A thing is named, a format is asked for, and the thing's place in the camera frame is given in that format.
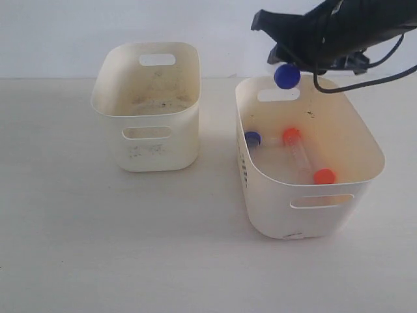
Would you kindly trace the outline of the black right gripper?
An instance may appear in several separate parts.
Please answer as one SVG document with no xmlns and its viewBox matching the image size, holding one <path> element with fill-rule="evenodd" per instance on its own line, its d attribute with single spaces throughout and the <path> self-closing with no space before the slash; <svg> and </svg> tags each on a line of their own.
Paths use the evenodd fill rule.
<svg viewBox="0 0 417 313">
<path fill-rule="evenodd" d="M 365 48 L 346 52 L 337 46 L 330 49 L 329 55 L 321 55 L 326 33 L 336 30 L 331 21 L 342 6 L 342 1 L 323 1 L 304 15 L 258 11 L 251 30 L 263 31 L 276 42 L 267 63 L 288 63 L 306 72 L 313 72 L 318 66 L 320 75 L 330 70 L 365 73 L 370 65 L 370 59 L 364 55 Z"/>
</svg>

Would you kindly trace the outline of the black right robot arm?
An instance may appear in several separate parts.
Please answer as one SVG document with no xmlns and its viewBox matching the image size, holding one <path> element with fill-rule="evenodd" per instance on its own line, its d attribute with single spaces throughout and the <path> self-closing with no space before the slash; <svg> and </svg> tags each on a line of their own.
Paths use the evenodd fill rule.
<svg viewBox="0 0 417 313">
<path fill-rule="evenodd" d="M 251 29 L 263 31 L 276 45 L 267 62 L 296 65 L 301 71 L 352 71 L 356 75 L 379 66 L 396 51 L 371 62 L 365 51 L 416 29 L 415 0 L 323 1 L 305 14 L 260 10 Z"/>
</svg>

